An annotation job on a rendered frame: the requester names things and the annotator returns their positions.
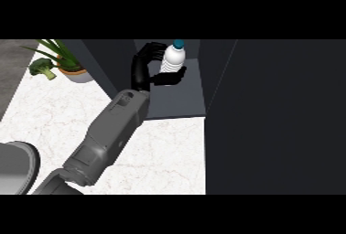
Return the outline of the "green broccoli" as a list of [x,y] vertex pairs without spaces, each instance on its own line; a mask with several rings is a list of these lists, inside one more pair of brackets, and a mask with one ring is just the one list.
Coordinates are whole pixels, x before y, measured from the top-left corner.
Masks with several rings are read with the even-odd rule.
[[44,75],[47,80],[53,80],[56,75],[51,72],[51,68],[54,67],[53,62],[47,58],[38,58],[32,61],[28,66],[29,74],[32,76]]

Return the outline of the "dark grey open cabinet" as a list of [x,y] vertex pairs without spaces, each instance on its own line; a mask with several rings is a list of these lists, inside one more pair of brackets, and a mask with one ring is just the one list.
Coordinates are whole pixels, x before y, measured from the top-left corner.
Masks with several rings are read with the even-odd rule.
[[[109,98],[131,87],[133,55],[148,43],[146,39],[66,39],[63,41]],[[207,115],[235,43],[233,39],[183,41],[185,75],[179,84],[151,87],[148,114],[151,120]]]

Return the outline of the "dark cabinet door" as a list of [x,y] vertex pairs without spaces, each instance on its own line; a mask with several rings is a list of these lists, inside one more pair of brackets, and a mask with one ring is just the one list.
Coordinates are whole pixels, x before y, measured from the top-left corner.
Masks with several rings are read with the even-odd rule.
[[241,40],[205,118],[211,194],[346,194],[346,40]]

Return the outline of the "clear water bottle blue cap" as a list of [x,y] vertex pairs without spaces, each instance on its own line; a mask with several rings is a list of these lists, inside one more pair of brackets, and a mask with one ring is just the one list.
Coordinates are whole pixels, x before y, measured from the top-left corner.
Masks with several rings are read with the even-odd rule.
[[174,39],[173,44],[165,48],[162,63],[161,63],[161,72],[177,72],[182,68],[185,61],[185,49],[183,49],[183,40]]

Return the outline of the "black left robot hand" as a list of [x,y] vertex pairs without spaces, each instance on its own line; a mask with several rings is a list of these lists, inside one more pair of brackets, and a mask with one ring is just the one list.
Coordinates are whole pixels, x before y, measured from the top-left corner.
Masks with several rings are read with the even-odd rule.
[[177,72],[162,72],[149,75],[148,64],[164,59],[167,44],[149,42],[133,55],[131,63],[131,89],[137,91],[149,91],[149,85],[155,86],[177,85],[185,75],[186,67],[182,66]]

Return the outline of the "potted green plant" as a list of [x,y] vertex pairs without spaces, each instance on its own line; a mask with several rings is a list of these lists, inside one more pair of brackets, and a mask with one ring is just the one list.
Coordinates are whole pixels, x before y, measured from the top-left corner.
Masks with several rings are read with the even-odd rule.
[[25,49],[38,52],[43,55],[43,58],[53,62],[54,68],[57,68],[69,81],[75,83],[87,83],[93,81],[91,75],[87,73],[87,69],[81,65],[77,57],[72,55],[63,42],[59,39],[38,39],[37,42],[56,53],[56,56],[29,47],[25,47]]

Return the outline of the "grey round appliance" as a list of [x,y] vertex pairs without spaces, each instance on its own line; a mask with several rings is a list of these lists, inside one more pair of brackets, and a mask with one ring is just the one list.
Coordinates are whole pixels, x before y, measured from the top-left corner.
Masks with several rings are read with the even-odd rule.
[[40,152],[29,143],[0,143],[0,195],[25,195],[40,172]]

